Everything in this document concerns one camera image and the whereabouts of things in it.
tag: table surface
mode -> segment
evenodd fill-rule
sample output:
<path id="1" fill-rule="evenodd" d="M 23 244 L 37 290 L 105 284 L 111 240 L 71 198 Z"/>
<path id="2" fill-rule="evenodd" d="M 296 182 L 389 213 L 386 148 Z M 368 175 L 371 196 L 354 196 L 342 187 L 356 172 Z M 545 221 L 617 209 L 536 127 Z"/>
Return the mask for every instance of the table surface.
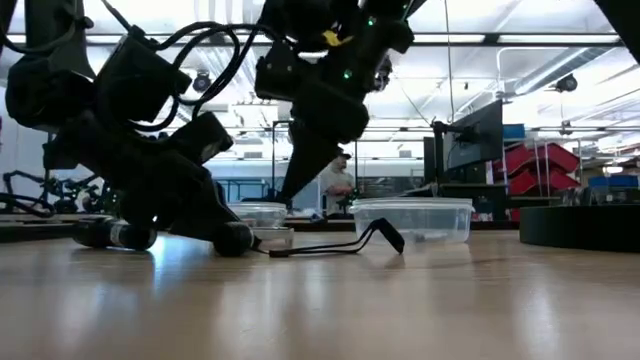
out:
<path id="1" fill-rule="evenodd" d="M 639 260 L 513 232 L 290 259 L 224 259 L 181 238 L 142 254 L 6 244 L 0 359 L 636 360 Z"/>

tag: person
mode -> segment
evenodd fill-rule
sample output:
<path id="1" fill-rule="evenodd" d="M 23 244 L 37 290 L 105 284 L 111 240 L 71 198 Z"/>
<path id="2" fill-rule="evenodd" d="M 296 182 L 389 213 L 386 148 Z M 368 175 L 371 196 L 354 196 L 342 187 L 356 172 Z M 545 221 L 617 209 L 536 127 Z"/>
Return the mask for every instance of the person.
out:
<path id="1" fill-rule="evenodd" d="M 342 214 L 343 209 L 340 208 L 338 202 L 355 189 L 353 175 L 345 171 L 349 159 L 351 159 L 351 155 L 340 154 L 320 173 L 320 192 L 327 199 L 327 216 Z"/>

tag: clear plastic container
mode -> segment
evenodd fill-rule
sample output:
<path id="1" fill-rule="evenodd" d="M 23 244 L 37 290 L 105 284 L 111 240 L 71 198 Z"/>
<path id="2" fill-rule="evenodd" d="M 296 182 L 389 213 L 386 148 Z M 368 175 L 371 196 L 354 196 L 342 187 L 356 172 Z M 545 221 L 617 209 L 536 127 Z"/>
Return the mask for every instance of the clear plastic container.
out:
<path id="1" fill-rule="evenodd" d="M 358 237 L 376 219 L 386 218 L 405 241 L 465 242 L 473 205 L 470 199 L 381 198 L 356 200 L 350 212 Z"/>
<path id="2" fill-rule="evenodd" d="M 287 217 L 287 207 L 279 203 L 246 202 L 227 206 L 251 227 L 280 227 Z"/>

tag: yellow tag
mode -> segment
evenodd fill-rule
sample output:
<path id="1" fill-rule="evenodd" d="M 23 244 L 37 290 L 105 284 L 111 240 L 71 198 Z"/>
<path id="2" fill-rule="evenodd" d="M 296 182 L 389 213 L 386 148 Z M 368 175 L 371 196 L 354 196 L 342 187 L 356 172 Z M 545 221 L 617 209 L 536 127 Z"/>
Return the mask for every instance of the yellow tag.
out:
<path id="1" fill-rule="evenodd" d="M 345 38 L 344 40 L 340 40 L 340 39 L 338 39 L 338 34 L 334 33 L 331 30 L 327 30 L 327 31 L 323 32 L 322 36 L 324 36 L 324 38 L 327 40 L 327 44 L 329 44 L 329 46 L 333 46 L 333 47 L 344 45 L 344 44 L 348 43 L 349 41 L 351 41 L 353 39 L 353 36 L 349 36 L 349 37 Z"/>

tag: plastic lid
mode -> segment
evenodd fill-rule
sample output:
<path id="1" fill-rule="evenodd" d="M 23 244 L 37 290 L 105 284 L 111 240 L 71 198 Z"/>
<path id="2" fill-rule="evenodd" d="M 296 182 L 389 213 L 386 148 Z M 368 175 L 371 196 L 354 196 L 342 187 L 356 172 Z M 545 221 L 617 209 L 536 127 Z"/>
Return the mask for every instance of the plastic lid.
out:
<path id="1" fill-rule="evenodd" d="M 256 211 L 287 211 L 287 206 L 281 203 L 270 203 L 270 202 L 242 202 L 242 203 L 233 203 L 227 204 L 228 207 L 232 209 L 246 209 L 246 210 L 256 210 Z"/>
<path id="2" fill-rule="evenodd" d="M 453 198 L 379 198 L 362 199 L 353 202 L 351 212 L 370 209 L 469 209 L 473 210 L 471 199 Z"/>

